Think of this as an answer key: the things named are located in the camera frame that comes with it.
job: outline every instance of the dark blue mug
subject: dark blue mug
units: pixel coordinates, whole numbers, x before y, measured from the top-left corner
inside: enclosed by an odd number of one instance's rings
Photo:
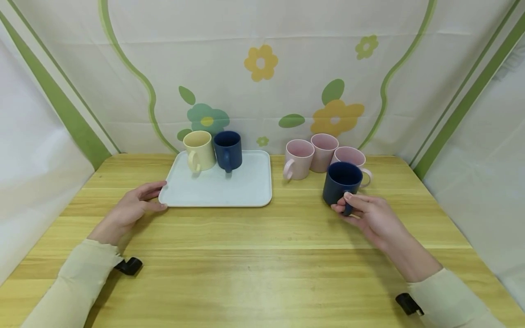
[[[363,181],[363,172],[357,166],[347,162],[335,162],[328,166],[324,180],[323,199],[328,205],[337,204],[344,193],[356,194]],[[343,215],[349,216],[352,206],[346,203]]]
[[[243,150],[240,135],[233,131],[223,131],[213,137],[213,147],[219,167],[231,173],[243,163]]]

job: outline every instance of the pink mug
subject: pink mug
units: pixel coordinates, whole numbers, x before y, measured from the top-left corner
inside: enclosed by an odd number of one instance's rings
[[[302,180],[310,172],[315,149],[311,143],[302,139],[294,139],[286,144],[285,168],[282,176],[285,180]]]
[[[362,183],[361,188],[364,188],[372,182],[372,172],[363,167],[366,163],[366,156],[354,147],[339,147],[335,150],[332,157],[331,164],[335,162],[347,162],[357,166],[363,173],[368,175],[368,183]]]
[[[331,164],[330,161],[332,160],[333,152],[339,147],[339,141],[333,135],[318,133],[313,135],[310,142],[316,149],[313,154],[310,170],[317,173],[324,173]]]

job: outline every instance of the finger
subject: finger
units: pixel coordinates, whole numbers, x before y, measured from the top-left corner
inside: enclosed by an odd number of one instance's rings
[[[352,205],[356,210],[360,210],[363,212],[368,212],[372,208],[372,204],[368,203],[365,200],[362,200],[359,197],[356,197],[355,195],[352,195],[349,192],[344,193],[344,200],[350,205]]]
[[[343,221],[350,223],[352,226],[355,226],[355,227],[358,226],[358,220],[359,220],[358,218],[355,218],[353,216],[343,216],[343,215],[341,215],[341,218],[343,219]]]
[[[373,202],[375,202],[376,200],[379,199],[379,197],[368,196],[368,195],[358,195],[358,194],[353,195],[352,194],[352,196],[357,197],[359,199],[362,199],[365,202],[369,202],[369,203],[373,203]]]
[[[336,211],[337,213],[343,213],[344,212],[344,205],[336,205],[336,204],[332,204],[330,205],[330,207]]]
[[[150,203],[150,202],[141,201],[140,204],[144,210],[153,211],[153,212],[161,212],[167,209],[167,205],[161,204],[161,203]]]
[[[161,193],[160,190],[155,190],[154,192],[150,192],[149,194],[142,196],[142,200],[153,199],[155,197],[158,197],[160,193]]]
[[[162,188],[166,184],[167,182],[165,180],[145,183],[142,186],[137,187],[135,190],[133,190],[133,192],[138,198],[141,198],[142,196],[147,195],[150,192]]]
[[[354,226],[354,227],[358,227],[359,230],[361,230],[361,231],[365,231],[365,229],[366,229],[366,222],[365,222],[364,220],[362,220],[362,219],[358,219],[358,218],[353,217],[353,216],[343,216],[343,215],[340,215],[340,217],[341,217],[344,221],[350,223],[352,226]]]
[[[356,215],[356,216],[359,216],[359,217],[363,217],[364,215],[364,212],[361,211],[361,210],[358,210],[358,209],[355,209],[352,211],[352,215]]]

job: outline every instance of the yellow mug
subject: yellow mug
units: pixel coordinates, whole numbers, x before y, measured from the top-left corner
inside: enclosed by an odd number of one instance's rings
[[[188,151],[188,166],[194,173],[212,168],[215,163],[212,135],[207,131],[193,131],[182,140]]]

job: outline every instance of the mug rim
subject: mug rim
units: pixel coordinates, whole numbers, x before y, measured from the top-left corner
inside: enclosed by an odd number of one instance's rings
[[[186,144],[186,138],[187,138],[188,136],[190,136],[191,134],[199,134],[199,133],[200,133],[200,134],[205,133],[205,134],[207,135],[208,140],[207,140],[205,143],[203,143],[202,145],[199,145],[199,146],[191,146],[191,145]],[[211,141],[212,141],[212,134],[209,133],[208,131],[204,131],[204,130],[192,131],[192,132],[188,133],[187,135],[185,135],[184,138],[182,138],[182,143],[184,144],[184,146],[186,146],[186,147],[192,147],[192,148],[197,148],[197,147],[205,146],[205,145],[207,145],[208,143],[210,143]]]
[[[309,145],[312,147],[312,153],[311,153],[310,155],[308,155],[308,156],[297,156],[297,155],[295,155],[295,154],[292,154],[292,152],[288,150],[288,145],[290,144],[290,142],[293,142],[293,141],[306,142],[307,144],[309,144]],[[292,140],[290,140],[290,141],[288,141],[288,142],[286,143],[285,150],[286,150],[290,155],[295,156],[295,157],[297,157],[297,158],[308,158],[308,157],[310,157],[310,156],[313,156],[313,154],[316,152],[316,147],[315,147],[311,142],[309,142],[308,140],[304,140],[304,139],[292,139]]]
[[[313,138],[314,138],[316,135],[327,135],[327,136],[332,137],[332,138],[335,140],[335,142],[337,142],[337,146],[335,146],[334,148],[330,148],[330,149],[321,148],[321,147],[319,147],[319,146],[316,146],[316,145],[313,143]],[[311,143],[315,148],[318,148],[318,149],[320,149],[320,150],[326,150],[326,151],[329,151],[329,152],[331,152],[331,151],[335,151],[337,148],[340,148],[340,147],[339,147],[339,140],[337,140],[336,137],[334,137],[333,135],[328,134],[328,133],[316,133],[316,134],[314,134],[314,135],[310,138],[310,143]]]
[[[359,172],[359,174],[361,175],[361,179],[358,182],[350,184],[350,185],[343,184],[343,183],[340,183],[340,182],[337,182],[336,180],[334,180],[334,178],[330,174],[330,169],[333,169],[334,167],[341,166],[341,165],[351,165],[351,166],[353,166],[352,169],[356,169],[356,171]],[[347,187],[355,186],[355,185],[358,185],[358,184],[360,185],[361,182],[363,182],[363,179],[364,179],[363,172],[361,171],[361,169],[357,165],[352,164],[352,163],[348,163],[348,162],[335,162],[335,163],[330,164],[330,166],[328,166],[328,169],[327,169],[327,177],[329,177],[330,180],[334,181],[335,183],[337,183],[337,184],[339,184],[341,186],[347,186]]]
[[[237,138],[237,141],[235,142],[235,144],[233,145],[230,145],[230,146],[222,146],[220,144],[217,143],[217,141],[215,140],[215,138],[217,138],[220,134],[234,134],[235,135],[235,138]],[[237,144],[239,144],[239,142],[241,141],[241,137],[240,137],[240,134],[235,132],[235,131],[231,131],[231,130],[227,130],[227,131],[220,131],[219,133],[217,133],[214,137],[213,137],[213,144],[214,145],[217,145],[219,147],[222,147],[222,148],[230,148],[230,147],[235,147]]]
[[[351,163],[351,164],[353,164],[353,165],[359,167],[359,166],[363,166],[363,165],[366,163],[366,155],[365,155],[362,151],[360,151],[359,149],[354,148],[354,147],[350,147],[350,146],[341,146],[341,147],[338,147],[338,148],[333,152],[333,156],[335,157],[335,159],[336,159],[338,162],[342,162],[342,160],[340,160],[340,159],[337,157],[337,151],[338,151],[339,149],[343,149],[343,148],[350,148],[350,149],[353,149],[353,150],[355,150],[355,151],[358,151],[358,152],[363,156],[363,163],[361,163],[361,164],[359,164],[359,165],[355,165],[354,163]]]

